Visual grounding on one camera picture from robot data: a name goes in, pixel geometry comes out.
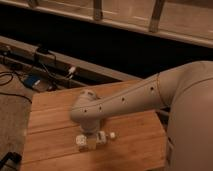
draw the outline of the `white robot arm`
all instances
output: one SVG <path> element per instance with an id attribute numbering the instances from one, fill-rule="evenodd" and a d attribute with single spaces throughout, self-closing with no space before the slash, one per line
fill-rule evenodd
<path id="1" fill-rule="evenodd" d="M 85 134 L 95 134 L 101 119 L 164 107 L 171 107 L 165 170 L 212 171 L 213 62 L 173 68 L 102 99 L 85 90 L 70 116 Z"/>

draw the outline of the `dark background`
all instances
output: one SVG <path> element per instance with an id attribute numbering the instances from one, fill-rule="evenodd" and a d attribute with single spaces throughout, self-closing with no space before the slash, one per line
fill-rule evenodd
<path id="1" fill-rule="evenodd" d="M 213 59 L 213 49 L 6 5 L 0 21 L 2 36 L 140 77 Z"/>

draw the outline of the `wooden table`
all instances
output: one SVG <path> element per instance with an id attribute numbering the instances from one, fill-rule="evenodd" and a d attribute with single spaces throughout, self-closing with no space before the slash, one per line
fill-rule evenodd
<path id="1" fill-rule="evenodd" d="M 136 82 L 89 88 L 104 97 Z M 34 96 L 21 171 L 145 171 L 164 165 L 165 132 L 154 111 L 106 119 L 102 129 L 114 131 L 117 139 L 97 150 L 79 152 L 75 137 L 81 132 L 70 120 L 69 110 L 81 90 Z"/>

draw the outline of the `small white block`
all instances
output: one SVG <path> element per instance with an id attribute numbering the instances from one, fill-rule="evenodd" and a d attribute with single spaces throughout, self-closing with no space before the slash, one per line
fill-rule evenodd
<path id="1" fill-rule="evenodd" d="M 111 140 L 114 140 L 116 138 L 116 135 L 115 135 L 114 132 L 110 132 L 109 137 L 110 137 Z"/>

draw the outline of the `screw hole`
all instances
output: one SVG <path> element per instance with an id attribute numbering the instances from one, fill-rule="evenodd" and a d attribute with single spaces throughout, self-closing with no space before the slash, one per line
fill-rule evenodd
<path id="1" fill-rule="evenodd" d="M 154 87 L 150 87 L 150 91 L 153 93 L 154 92 Z"/>

